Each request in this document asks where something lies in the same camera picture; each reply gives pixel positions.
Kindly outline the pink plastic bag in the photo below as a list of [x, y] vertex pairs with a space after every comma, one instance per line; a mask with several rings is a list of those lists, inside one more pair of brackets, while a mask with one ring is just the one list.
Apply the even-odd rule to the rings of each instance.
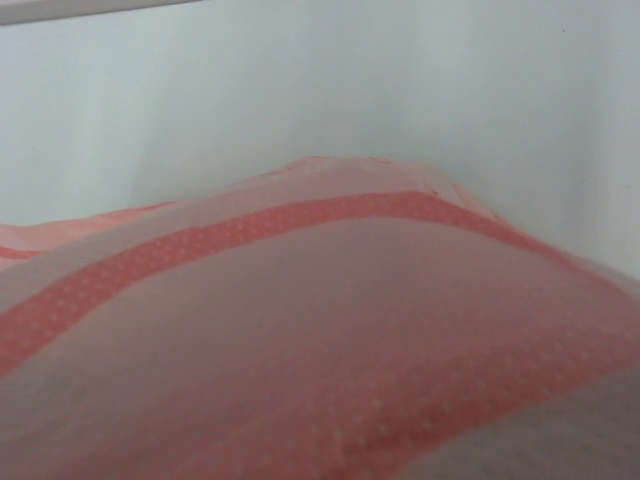
[[422, 164], [1, 229], [5, 479], [635, 479], [639, 284]]

